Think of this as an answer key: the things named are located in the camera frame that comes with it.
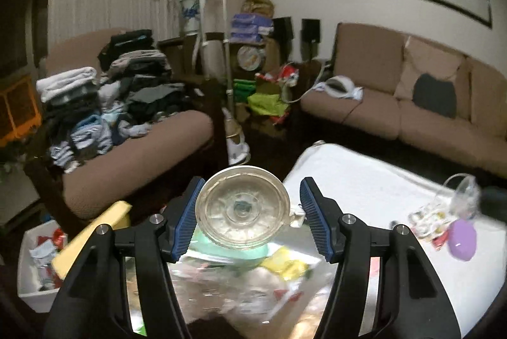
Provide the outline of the glass lid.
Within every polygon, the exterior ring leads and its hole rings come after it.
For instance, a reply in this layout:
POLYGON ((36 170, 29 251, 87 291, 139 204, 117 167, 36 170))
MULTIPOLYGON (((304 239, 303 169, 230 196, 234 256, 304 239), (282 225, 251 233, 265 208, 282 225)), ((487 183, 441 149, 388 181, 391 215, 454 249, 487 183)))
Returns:
POLYGON ((217 245, 264 246, 283 228, 303 225, 283 183, 260 167, 228 167, 205 181, 195 203, 199 229, 217 245))

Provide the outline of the yellow snack bag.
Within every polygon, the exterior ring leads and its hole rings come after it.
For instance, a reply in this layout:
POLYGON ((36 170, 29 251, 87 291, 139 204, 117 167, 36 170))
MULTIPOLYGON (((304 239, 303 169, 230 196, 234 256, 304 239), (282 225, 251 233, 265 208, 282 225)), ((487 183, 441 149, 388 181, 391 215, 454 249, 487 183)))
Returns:
POLYGON ((63 281, 70 268, 76 261, 77 256, 85 246, 88 238, 98 225, 109 225, 113 230, 119 230, 130 226, 129 212, 132 205, 125 201, 115 202, 111 207, 94 219, 79 235, 74 237, 61 252, 52 259, 52 267, 58 277, 63 281))

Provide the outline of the white flower-shaped tray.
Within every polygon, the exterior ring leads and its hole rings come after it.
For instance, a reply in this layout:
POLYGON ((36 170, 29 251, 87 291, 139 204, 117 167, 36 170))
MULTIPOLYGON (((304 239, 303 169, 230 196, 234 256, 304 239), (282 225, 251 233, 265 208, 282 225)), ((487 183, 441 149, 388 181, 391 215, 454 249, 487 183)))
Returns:
POLYGON ((430 202, 408 216, 413 233, 422 240, 440 237, 455 219, 449 206, 442 202, 430 202))

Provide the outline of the white pole stand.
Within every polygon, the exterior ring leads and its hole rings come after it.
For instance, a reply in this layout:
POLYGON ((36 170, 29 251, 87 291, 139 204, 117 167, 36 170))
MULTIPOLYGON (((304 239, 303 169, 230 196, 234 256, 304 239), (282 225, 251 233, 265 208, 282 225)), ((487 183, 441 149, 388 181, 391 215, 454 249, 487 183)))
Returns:
POLYGON ((235 118, 234 80, 230 61, 231 33, 228 21, 228 0, 220 0, 222 11, 222 31, 206 31, 206 3, 207 0, 198 0, 199 24, 196 48, 199 50, 201 64, 206 77, 209 76, 210 66, 206 63, 208 46, 210 43, 221 43, 222 60, 225 74, 226 107, 222 108, 226 144, 228 151, 228 165, 230 167, 246 164, 250 158, 249 146, 242 128, 235 118))

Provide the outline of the purple oval case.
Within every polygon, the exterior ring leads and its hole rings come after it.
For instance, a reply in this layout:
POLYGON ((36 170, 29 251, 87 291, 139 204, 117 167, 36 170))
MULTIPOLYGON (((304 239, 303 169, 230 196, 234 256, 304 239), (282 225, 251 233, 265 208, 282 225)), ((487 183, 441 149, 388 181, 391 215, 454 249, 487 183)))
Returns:
POLYGON ((477 249, 477 233, 473 224, 462 219, 452 222, 449 226, 448 246, 454 258, 470 261, 477 249))

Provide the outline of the clear plastic bucket cup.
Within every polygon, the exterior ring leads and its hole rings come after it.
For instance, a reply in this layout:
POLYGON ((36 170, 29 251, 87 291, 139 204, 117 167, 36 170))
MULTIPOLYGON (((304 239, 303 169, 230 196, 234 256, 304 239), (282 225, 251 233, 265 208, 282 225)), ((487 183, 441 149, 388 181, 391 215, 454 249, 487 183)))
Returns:
POLYGON ((472 220, 479 213, 480 196, 481 189, 472 174, 456 173, 444 181, 434 202, 459 219, 472 220))

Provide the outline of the pile of folded clothes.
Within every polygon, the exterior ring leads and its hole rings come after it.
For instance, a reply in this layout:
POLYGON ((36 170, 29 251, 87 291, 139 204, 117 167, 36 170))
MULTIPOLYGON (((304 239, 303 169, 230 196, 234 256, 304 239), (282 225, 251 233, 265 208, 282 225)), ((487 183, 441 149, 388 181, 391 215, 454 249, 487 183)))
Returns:
POLYGON ((47 156, 64 173, 106 155, 188 108, 151 30, 113 32, 90 60, 76 54, 64 70, 36 82, 47 127, 47 156))

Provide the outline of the white headset on sofa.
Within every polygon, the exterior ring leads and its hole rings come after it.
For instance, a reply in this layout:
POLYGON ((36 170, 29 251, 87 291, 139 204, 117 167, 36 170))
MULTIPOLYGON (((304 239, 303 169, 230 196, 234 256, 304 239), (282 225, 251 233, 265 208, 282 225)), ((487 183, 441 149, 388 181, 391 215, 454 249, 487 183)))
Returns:
POLYGON ((314 90, 326 93, 334 99, 363 100, 363 88, 356 86, 347 76, 333 76, 327 81, 320 81, 315 85, 314 90))

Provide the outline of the green bag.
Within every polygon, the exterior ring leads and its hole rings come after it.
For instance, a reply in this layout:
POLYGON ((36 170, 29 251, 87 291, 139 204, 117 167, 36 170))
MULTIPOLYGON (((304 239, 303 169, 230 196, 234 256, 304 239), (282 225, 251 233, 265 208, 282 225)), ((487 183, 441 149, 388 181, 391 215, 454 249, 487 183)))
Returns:
POLYGON ((260 116, 282 117, 289 108, 279 94, 254 93, 247 97, 247 103, 260 116))

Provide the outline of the brown three-seat sofa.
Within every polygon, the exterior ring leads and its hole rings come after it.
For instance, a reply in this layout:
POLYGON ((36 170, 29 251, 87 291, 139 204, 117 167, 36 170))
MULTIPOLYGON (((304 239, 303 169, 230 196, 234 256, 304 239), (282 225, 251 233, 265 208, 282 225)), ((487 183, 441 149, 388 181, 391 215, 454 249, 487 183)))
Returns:
POLYGON ((491 65, 392 29, 340 23, 333 78, 361 88, 362 99, 324 87, 302 99, 303 111, 506 175, 506 78, 491 65))

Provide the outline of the black cushion on sofa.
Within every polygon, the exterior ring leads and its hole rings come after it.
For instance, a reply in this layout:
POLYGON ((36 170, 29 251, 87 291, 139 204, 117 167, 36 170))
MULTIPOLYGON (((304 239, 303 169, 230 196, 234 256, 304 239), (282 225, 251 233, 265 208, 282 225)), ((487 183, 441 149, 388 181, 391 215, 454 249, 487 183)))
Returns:
POLYGON ((413 87, 413 103, 419 108, 446 118, 457 115, 455 85, 451 81, 440 81, 430 74, 423 74, 413 87))

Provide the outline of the stack of blue packages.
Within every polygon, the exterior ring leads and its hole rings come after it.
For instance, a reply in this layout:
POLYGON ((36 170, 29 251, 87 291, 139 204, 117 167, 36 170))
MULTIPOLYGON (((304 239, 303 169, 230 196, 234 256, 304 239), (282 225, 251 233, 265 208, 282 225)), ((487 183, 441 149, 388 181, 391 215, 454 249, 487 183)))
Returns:
POLYGON ((273 31, 273 20, 255 13, 238 13, 233 16, 230 41, 233 43, 260 44, 273 31))

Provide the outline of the blue white vase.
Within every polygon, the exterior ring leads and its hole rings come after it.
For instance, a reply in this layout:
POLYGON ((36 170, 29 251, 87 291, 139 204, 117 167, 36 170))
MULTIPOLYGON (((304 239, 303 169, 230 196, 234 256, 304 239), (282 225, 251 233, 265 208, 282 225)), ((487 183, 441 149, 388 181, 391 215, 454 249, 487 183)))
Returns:
POLYGON ((181 0, 182 33, 195 35, 200 26, 199 0, 181 0))

